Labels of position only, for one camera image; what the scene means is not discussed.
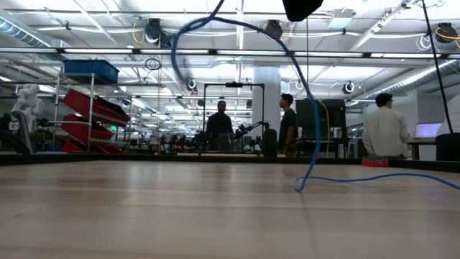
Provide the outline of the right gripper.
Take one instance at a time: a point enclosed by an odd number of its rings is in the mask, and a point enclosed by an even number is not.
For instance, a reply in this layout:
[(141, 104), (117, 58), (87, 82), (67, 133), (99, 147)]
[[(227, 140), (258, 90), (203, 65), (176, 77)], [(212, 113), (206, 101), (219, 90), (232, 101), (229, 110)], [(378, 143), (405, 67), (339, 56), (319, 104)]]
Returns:
[(282, 0), (287, 19), (301, 22), (321, 7), (323, 0)]

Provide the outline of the white pillar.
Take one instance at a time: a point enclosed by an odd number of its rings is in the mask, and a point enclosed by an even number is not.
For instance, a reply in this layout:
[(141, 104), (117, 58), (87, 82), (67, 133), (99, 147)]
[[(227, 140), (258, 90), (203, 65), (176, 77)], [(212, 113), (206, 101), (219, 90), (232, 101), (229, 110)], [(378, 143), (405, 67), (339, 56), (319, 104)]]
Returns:
[[(265, 92), (259, 87), (252, 87), (252, 122), (255, 123), (262, 119), (264, 112), (264, 120), (270, 124), (269, 129), (276, 130), (277, 134), (280, 130), (281, 111), (279, 106), (280, 101), (280, 74), (278, 67), (256, 67), (253, 69), (252, 83), (263, 83)], [(261, 136), (266, 129), (258, 127), (252, 131), (254, 137)]]

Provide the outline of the black equipment cabinet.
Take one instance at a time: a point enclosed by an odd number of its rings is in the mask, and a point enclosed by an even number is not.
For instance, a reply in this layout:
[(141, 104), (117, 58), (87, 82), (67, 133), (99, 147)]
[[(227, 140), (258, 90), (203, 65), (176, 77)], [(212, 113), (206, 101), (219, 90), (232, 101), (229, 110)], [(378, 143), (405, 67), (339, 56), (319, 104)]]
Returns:
[[(340, 145), (345, 145), (345, 103), (340, 99), (316, 101), (319, 115), (320, 154), (328, 158), (339, 158)], [(295, 101), (299, 138), (296, 140), (297, 156), (312, 156), (316, 148), (316, 127), (313, 107), (307, 99)]]

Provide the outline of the person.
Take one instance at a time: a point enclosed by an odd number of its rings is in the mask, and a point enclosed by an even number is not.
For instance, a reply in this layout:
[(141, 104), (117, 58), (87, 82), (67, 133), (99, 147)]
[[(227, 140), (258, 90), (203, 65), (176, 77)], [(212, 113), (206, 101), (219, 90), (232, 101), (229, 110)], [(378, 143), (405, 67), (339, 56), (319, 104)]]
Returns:
[(292, 103), (293, 96), (291, 94), (281, 94), (280, 108), (284, 111), (284, 114), (280, 122), (278, 150), (287, 158), (293, 158), (297, 153), (298, 127), (296, 113), (291, 108)]
[(402, 113), (392, 108), (392, 95), (378, 94), (377, 111), (364, 120), (363, 144), (371, 157), (408, 158), (408, 124)]
[(207, 150), (216, 151), (218, 149), (219, 135), (233, 132), (231, 118), (225, 111), (226, 102), (220, 100), (217, 104), (217, 112), (208, 118), (206, 125)]

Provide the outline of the black cylinder stand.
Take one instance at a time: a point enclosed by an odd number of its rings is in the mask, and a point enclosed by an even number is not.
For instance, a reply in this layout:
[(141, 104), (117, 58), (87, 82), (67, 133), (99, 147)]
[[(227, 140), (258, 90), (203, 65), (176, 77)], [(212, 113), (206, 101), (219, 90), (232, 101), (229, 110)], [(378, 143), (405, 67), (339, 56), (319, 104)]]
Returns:
[(262, 154), (264, 157), (276, 158), (278, 152), (277, 132), (275, 129), (266, 129), (262, 140)]

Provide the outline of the small red block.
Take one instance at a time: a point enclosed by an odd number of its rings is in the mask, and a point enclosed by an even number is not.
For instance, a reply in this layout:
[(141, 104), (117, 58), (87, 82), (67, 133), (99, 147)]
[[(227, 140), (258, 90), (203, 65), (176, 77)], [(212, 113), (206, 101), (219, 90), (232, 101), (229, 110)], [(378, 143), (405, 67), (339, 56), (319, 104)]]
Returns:
[(383, 167), (389, 166), (389, 162), (386, 158), (364, 158), (362, 165), (365, 167)]

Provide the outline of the open laptop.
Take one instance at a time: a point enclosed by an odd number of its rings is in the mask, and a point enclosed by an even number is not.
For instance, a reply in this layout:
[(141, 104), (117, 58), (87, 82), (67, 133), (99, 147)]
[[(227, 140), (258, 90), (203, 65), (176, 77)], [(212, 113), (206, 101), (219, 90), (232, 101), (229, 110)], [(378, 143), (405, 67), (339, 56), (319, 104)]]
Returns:
[(437, 136), (437, 133), (441, 126), (441, 122), (416, 124), (415, 138), (434, 138)]

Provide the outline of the wooden desk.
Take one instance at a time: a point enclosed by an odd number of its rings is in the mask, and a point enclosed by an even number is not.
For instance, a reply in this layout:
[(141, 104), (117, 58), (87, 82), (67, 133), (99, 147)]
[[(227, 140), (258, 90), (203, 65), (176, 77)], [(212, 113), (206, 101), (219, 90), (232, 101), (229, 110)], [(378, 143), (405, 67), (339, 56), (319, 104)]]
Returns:
[(411, 155), (413, 160), (420, 160), (420, 146), (421, 145), (435, 145), (435, 138), (414, 138), (408, 142), (411, 148)]

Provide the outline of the long ceiling light strip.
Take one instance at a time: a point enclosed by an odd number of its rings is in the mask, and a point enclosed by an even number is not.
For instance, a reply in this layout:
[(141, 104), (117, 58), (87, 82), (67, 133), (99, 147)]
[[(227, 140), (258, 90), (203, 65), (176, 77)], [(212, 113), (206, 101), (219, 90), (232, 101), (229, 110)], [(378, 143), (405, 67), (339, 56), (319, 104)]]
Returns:
[[(0, 47), (0, 53), (34, 54), (82, 54), (82, 55), (170, 55), (169, 49), (129, 49), (129, 48), (51, 48), (51, 47)], [(225, 55), (225, 56), (267, 56), (296, 58), (370, 58), (370, 59), (433, 59), (430, 53), (357, 53), (331, 51), (284, 51), (284, 50), (217, 50), (217, 49), (179, 49), (178, 55)]]

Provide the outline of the dark office chair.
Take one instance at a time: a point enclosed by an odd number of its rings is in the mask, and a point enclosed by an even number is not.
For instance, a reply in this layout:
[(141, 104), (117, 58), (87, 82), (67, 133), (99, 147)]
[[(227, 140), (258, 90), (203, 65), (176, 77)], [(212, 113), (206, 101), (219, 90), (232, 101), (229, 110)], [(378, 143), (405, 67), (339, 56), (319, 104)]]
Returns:
[(460, 162), (460, 133), (439, 135), (435, 144), (437, 161)]

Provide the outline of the blue plastic bin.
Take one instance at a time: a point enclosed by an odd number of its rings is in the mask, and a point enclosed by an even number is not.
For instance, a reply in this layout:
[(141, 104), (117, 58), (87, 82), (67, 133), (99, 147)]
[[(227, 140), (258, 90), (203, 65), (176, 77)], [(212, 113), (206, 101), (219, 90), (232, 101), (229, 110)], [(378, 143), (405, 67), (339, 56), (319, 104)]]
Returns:
[(106, 60), (64, 60), (64, 76), (76, 82), (90, 84), (116, 84), (119, 70)]

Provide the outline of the shelf rack with red bins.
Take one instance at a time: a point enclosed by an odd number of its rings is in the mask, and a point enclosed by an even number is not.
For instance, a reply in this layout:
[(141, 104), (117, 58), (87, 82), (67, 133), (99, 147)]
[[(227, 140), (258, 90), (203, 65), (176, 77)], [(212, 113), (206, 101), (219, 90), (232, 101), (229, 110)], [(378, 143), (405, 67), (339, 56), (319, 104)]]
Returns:
[(96, 76), (91, 76), (90, 94), (69, 90), (63, 98), (63, 104), (75, 114), (67, 114), (59, 123), (60, 128), (70, 138), (64, 141), (64, 153), (100, 153), (123, 155), (125, 152), (115, 140), (115, 128), (126, 127), (130, 117), (117, 104), (94, 95)]

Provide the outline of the black gantry frame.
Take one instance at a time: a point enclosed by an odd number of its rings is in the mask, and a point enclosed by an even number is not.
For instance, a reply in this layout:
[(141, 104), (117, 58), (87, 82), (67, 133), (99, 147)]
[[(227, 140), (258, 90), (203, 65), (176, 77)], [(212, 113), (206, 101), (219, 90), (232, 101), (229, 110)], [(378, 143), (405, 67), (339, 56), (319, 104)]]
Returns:
[[(203, 128), (206, 131), (206, 125), (208, 123), (208, 119), (206, 119), (206, 101), (207, 101), (207, 90), (212, 86), (225, 86), (226, 88), (243, 88), (245, 86), (250, 87), (259, 87), (262, 90), (262, 93), (265, 92), (265, 85), (263, 83), (253, 84), (253, 83), (239, 83), (239, 82), (229, 82), (229, 83), (205, 83), (204, 84), (204, 93), (203, 93)], [(265, 129), (269, 127), (269, 123), (265, 121), (265, 112), (262, 112), (262, 119), (251, 124), (249, 126), (241, 125), (238, 129), (234, 130), (232, 133), (229, 134), (220, 134), (218, 139), (218, 150), (217, 151), (205, 151), (205, 152), (231, 152), (233, 148), (233, 144), (235, 142), (240, 141), (240, 150), (243, 150), (243, 136), (247, 135), (253, 129), (263, 126)]]

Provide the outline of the silver ventilation duct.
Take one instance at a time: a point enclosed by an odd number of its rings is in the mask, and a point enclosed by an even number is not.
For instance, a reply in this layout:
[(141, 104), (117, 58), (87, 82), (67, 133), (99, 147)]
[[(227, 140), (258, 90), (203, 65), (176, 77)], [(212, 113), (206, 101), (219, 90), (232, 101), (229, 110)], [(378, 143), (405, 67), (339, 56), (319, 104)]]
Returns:
[(3, 17), (0, 17), (0, 32), (32, 47), (50, 47), (44, 40)]

